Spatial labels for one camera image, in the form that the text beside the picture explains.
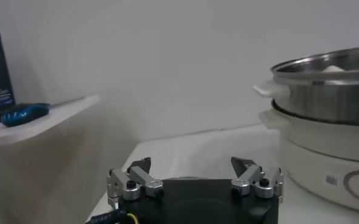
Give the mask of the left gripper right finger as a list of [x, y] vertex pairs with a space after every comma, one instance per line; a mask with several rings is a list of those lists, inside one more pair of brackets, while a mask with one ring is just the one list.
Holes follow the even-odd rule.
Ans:
[[264, 170], [251, 159], [231, 157], [232, 167], [237, 175], [231, 180], [231, 192], [236, 198], [251, 193], [258, 198], [271, 199], [276, 197], [283, 202], [284, 175], [279, 167]]

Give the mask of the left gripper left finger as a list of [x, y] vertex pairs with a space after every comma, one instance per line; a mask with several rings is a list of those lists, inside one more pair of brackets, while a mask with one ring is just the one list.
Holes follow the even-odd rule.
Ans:
[[164, 195], [163, 181], [150, 176], [151, 157], [133, 161], [125, 170], [110, 169], [106, 178], [107, 201], [112, 208], [119, 205], [119, 200], [134, 202], [142, 194], [152, 198]]

